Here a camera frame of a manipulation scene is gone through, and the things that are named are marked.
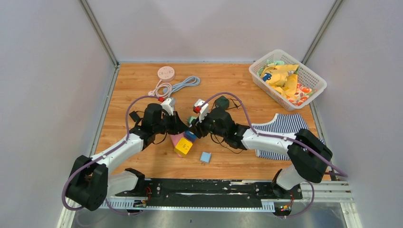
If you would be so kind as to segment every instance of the light blue cube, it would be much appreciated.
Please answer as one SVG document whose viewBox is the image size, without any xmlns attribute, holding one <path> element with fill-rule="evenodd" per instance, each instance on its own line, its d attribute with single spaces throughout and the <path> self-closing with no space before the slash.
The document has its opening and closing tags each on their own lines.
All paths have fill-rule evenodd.
<svg viewBox="0 0 403 228">
<path fill-rule="evenodd" d="M 201 153 L 200 161 L 209 163 L 211 159 L 211 153 L 203 152 Z"/>
</svg>

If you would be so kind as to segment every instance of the orange patterned cloth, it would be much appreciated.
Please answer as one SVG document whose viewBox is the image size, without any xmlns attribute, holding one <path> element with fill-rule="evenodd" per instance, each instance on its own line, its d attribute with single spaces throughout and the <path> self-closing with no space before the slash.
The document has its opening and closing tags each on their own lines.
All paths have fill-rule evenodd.
<svg viewBox="0 0 403 228">
<path fill-rule="evenodd" d="M 312 94 L 314 94 L 317 90 L 311 89 L 305 86 L 302 86 L 300 83 L 297 83 L 297 91 L 294 94 L 294 97 L 287 96 L 288 101 L 290 101 L 295 106 L 300 106 L 304 103 Z"/>
</svg>

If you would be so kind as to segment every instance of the yellow cube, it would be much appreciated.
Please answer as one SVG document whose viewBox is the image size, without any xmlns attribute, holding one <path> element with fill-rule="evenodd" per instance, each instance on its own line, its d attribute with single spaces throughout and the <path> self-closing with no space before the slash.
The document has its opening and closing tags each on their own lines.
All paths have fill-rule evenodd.
<svg viewBox="0 0 403 228">
<path fill-rule="evenodd" d="M 188 154 L 192 146 L 193 146 L 192 142 L 190 142 L 185 138 L 181 138 L 173 151 L 177 152 L 178 154 L 184 157 Z"/>
</svg>

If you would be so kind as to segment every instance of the blue block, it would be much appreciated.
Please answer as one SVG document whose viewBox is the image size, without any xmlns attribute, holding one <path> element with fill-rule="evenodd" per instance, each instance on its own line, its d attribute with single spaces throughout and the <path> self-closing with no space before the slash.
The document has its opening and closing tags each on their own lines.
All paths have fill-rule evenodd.
<svg viewBox="0 0 403 228">
<path fill-rule="evenodd" d="M 201 153 L 200 161 L 209 163 L 211 159 L 211 153 L 203 152 Z"/>
<path fill-rule="evenodd" d="M 196 141 L 197 139 L 197 136 L 189 131 L 185 131 L 184 136 L 187 140 L 189 140 L 192 143 L 194 143 L 194 141 Z"/>
</svg>

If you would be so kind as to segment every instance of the round power strip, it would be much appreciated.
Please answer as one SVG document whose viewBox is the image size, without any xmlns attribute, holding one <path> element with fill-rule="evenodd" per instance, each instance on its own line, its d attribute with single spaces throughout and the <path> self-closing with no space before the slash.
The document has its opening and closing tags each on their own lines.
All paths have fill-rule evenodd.
<svg viewBox="0 0 403 228">
<path fill-rule="evenodd" d="M 158 77 L 163 82 L 170 82 L 175 78 L 175 70 L 170 66 L 163 66 L 158 70 Z"/>
</svg>

